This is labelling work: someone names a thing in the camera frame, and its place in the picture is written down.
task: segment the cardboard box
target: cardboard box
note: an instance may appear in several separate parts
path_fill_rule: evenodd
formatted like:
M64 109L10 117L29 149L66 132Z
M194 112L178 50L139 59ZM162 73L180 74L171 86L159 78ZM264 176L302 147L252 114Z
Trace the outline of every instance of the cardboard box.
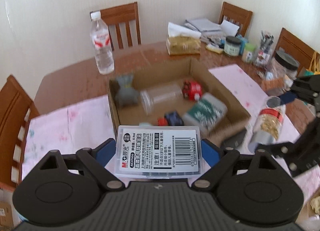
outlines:
M240 132L250 119L250 114L242 107L237 98L195 58L157 63L151 67L135 71L133 74L132 84L138 91L173 82L178 83L182 88L185 79L194 79L202 85L205 92L209 92L221 100L228 107L227 115L207 136L217 146L220 146L224 139ZM116 136L119 125L139 125L141 122L157 125L157 119L163 117L164 113L177 110L180 116L183 116L194 105L193 102L181 98L175 103L164 104L150 116L147 116L141 102L138 105L117 108L115 96L119 85L115 79L110 79L107 87Z
M0 202L0 226L13 227L11 206L5 202Z
M313 198L320 196L320 188L311 196L311 198L306 202L306 204L303 206L303 208L300 211L300 214L298 215L298 218L296 220L296 223L304 223L305 221L309 220L309 218L316 216L316 213L313 211L310 202Z

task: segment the gray plush toy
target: gray plush toy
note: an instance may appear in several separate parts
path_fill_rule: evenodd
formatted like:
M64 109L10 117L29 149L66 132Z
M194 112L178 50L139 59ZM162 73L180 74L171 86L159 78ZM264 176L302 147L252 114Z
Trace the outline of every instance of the gray plush toy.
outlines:
M116 80L120 86L116 94L119 107L137 104L139 92L132 87L133 74L118 76Z

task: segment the wooden table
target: wooden table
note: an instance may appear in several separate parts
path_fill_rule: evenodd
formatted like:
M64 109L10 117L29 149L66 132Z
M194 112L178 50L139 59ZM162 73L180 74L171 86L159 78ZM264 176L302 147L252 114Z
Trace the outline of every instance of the wooden table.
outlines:
M182 56L170 57L165 42L116 50L114 51L115 70L105 76L98 72L94 58L87 59L45 76L34 102L40 114L49 113L89 98L107 94L107 80L110 77L173 58L182 58ZM224 54L207 51L204 44L202 44L199 61L208 69L237 64L255 82L261 83L255 66L244 63L239 57L228 57ZM300 133L304 131L306 124L313 119L311 112L299 100L290 104L287 111L287 116Z

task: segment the green container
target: green container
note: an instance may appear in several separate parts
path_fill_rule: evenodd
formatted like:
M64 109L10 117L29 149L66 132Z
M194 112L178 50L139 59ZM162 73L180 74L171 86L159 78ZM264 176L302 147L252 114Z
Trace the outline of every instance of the green container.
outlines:
M253 53L256 49L256 46L251 43L246 43L244 45L244 50L242 54L242 61L245 63L251 63L253 61Z
M254 52L256 50L256 45L251 44L251 43L246 43L244 45L244 49L248 50L249 52Z

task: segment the yellow bag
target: yellow bag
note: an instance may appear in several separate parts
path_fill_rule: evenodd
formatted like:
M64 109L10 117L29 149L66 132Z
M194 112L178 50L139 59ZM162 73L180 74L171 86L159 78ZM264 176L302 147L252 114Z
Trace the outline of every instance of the yellow bag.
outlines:
M319 62L317 63L317 51L315 51L313 53L313 56L312 56L312 59L311 59L311 62L310 62L310 66L309 66L309 69L307 69L307 73L306 74L314 74L314 75L319 75L320 74L320 65L319 65Z

